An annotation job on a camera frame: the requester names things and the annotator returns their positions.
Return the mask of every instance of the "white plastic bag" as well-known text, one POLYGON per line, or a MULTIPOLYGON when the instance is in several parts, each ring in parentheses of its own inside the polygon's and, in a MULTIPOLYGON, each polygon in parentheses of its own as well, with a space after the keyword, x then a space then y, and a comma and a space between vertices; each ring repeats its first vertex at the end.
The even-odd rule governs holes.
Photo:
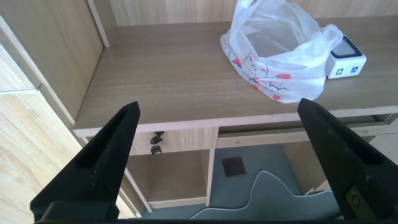
POLYGON ((316 99, 325 62, 343 34, 320 28, 300 6, 284 0, 238 0, 221 46, 234 68, 256 89, 282 103, 316 99))

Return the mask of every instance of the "wooden shelf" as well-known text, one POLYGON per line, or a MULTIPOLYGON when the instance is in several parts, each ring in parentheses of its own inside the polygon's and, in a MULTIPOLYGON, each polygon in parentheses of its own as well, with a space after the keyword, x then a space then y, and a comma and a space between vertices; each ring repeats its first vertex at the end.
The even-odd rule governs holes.
POLYGON ((127 170, 151 208, 206 203, 209 150, 131 156, 127 170))
MULTIPOLYGON (((336 116, 397 113, 398 16, 318 21, 336 24, 368 61, 357 77, 326 80, 317 102, 336 116)), ((229 27, 211 22, 118 28, 80 108, 76 134, 94 135, 132 101, 141 108, 139 132, 299 120, 296 103, 268 99, 234 70, 220 46, 229 27)))

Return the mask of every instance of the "black square plate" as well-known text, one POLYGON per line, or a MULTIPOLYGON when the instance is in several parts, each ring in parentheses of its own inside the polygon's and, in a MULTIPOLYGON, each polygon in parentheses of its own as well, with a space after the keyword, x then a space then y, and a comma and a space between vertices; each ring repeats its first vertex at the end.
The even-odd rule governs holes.
POLYGON ((235 175, 246 174, 246 170, 244 169, 244 164, 241 157, 237 156, 225 158, 222 161, 225 176, 232 177, 235 175))

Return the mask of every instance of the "white device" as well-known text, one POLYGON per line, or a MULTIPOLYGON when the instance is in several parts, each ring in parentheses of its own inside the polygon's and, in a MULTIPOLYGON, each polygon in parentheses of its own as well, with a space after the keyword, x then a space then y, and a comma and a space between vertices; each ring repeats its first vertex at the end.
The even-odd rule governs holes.
POLYGON ((328 78, 342 78, 358 75, 366 62, 366 56, 352 43, 343 40, 330 52, 326 61, 326 75, 328 78))

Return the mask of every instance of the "cabinet opening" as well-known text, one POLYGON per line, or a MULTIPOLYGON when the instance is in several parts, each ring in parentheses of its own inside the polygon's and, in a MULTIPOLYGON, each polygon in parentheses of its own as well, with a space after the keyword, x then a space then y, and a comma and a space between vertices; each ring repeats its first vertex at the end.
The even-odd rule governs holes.
POLYGON ((206 202, 209 150, 130 156, 127 170, 151 208, 206 202))

